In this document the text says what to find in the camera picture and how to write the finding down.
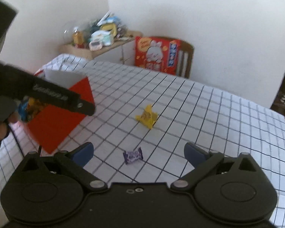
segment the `blue candy wrapper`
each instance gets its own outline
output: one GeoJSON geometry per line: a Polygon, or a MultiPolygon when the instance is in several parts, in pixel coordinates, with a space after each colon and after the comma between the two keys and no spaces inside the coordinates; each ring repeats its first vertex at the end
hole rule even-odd
{"type": "Polygon", "coordinates": [[[130,164],[138,159],[143,159],[142,149],[139,147],[138,149],[132,152],[124,152],[125,164],[130,164]]]}

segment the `wooden chair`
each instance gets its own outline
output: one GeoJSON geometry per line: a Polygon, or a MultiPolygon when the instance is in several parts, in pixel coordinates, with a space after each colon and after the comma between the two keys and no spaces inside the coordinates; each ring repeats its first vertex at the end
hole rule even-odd
{"type": "MultiPolygon", "coordinates": [[[[174,38],[162,37],[162,36],[153,36],[160,39],[168,39],[170,41],[174,38]]],[[[194,47],[186,41],[180,41],[180,48],[178,51],[178,61],[177,61],[177,70],[176,75],[180,77],[190,78],[190,71],[192,66],[192,59],[194,54],[194,47]],[[186,65],[184,66],[185,57],[187,57],[186,65]]]]}

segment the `snack bag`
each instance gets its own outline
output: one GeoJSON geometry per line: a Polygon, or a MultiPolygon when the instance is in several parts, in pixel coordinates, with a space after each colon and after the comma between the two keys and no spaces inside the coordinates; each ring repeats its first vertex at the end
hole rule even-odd
{"type": "Polygon", "coordinates": [[[135,66],[175,75],[180,40],[135,38],[135,66]]]}

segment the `red open box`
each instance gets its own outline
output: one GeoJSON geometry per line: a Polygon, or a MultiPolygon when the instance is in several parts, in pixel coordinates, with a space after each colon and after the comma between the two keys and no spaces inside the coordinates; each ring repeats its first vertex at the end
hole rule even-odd
{"type": "MultiPolygon", "coordinates": [[[[81,99],[94,103],[90,83],[86,76],[53,70],[44,70],[44,74],[46,80],[66,87],[80,94],[81,99]]],[[[84,114],[48,105],[31,121],[24,124],[24,128],[50,154],[84,118],[84,114]]]]}

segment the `table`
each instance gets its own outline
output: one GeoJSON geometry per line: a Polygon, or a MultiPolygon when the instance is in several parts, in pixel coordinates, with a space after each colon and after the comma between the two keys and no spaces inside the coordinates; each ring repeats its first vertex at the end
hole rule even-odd
{"type": "MultiPolygon", "coordinates": [[[[285,118],[228,92],[183,78],[109,62],[88,62],[62,54],[43,68],[84,72],[97,105],[59,145],[73,150],[85,141],[94,157],[84,169],[111,182],[167,182],[193,170],[184,145],[236,157],[250,153],[279,196],[271,221],[285,227],[285,118]],[[152,130],[135,120],[147,104],[159,118],[152,130]],[[122,152],[141,147],[144,160],[125,165],[122,152]]],[[[37,150],[19,125],[13,126],[24,153],[37,150]]],[[[0,148],[0,181],[6,183],[22,160],[11,135],[0,148]]]]}

